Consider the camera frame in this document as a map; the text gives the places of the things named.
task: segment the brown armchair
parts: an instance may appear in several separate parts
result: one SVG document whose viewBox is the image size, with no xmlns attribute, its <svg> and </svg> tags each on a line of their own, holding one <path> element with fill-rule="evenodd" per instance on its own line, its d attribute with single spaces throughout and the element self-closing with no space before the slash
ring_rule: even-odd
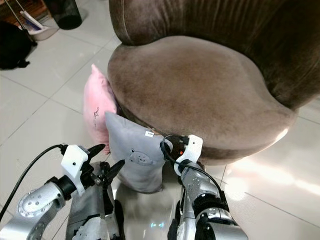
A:
<svg viewBox="0 0 320 240">
<path fill-rule="evenodd" d="M 201 161 L 261 151 L 320 92 L 318 0 L 109 0 L 108 64 L 132 121 L 204 140 Z"/>
</svg>

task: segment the pink pillow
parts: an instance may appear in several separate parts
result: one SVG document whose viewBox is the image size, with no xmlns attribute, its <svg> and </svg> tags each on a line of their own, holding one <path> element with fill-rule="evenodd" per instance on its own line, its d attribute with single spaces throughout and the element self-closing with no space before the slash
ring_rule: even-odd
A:
<svg viewBox="0 0 320 240">
<path fill-rule="evenodd" d="M 117 102 L 107 78 L 94 65 L 84 86 L 83 117 L 95 144 L 105 144 L 104 152 L 110 153 L 109 133 L 106 127 L 105 112 L 117 113 Z"/>
</svg>

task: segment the armchair backrest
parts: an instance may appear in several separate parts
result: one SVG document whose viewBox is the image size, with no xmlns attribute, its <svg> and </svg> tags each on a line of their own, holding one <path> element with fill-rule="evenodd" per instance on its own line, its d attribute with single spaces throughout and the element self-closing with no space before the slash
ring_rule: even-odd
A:
<svg viewBox="0 0 320 240">
<path fill-rule="evenodd" d="M 109 6 L 123 44 L 201 38 L 249 57 L 289 108 L 320 93 L 320 0 L 109 0 Z"/>
</svg>

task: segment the black bag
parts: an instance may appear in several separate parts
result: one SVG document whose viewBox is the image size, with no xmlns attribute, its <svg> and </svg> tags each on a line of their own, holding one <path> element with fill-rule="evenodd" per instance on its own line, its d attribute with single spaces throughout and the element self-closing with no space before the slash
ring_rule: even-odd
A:
<svg viewBox="0 0 320 240">
<path fill-rule="evenodd" d="M 0 21 L 0 69 L 25 68 L 30 63 L 26 57 L 36 45 L 26 29 Z"/>
</svg>

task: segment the white tile floor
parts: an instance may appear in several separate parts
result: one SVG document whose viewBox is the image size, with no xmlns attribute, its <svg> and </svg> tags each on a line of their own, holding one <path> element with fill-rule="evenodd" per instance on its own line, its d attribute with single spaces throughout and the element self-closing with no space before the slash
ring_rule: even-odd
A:
<svg viewBox="0 0 320 240">
<path fill-rule="evenodd" d="M 115 36 L 107 0 L 77 0 L 86 15 L 74 30 L 59 30 L 39 42 L 27 68 L 1 71 L 0 209 L 18 177 L 46 147 L 93 143 L 82 118 L 83 88 L 96 64 L 104 73 Z M 320 239 L 320 100 L 303 107 L 289 133 L 269 149 L 228 166 L 208 167 L 222 180 L 230 211 L 250 240 Z M 104 161 L 99 155 L 96 160 Z M 51 152 L 31 169 L 4 216 L 15 213 L 18 199 L 52 176 L 61 176 L 61 156 Z M 144 195 L 119 187 L 128 240 L 164 240 L 180 194 L 166 174 L 164 190 Z M 64 239 L 70 203 L 61 210 L 44 239 Z M 150 223 L 164 223 L 150 228 Z"/>
</svg>

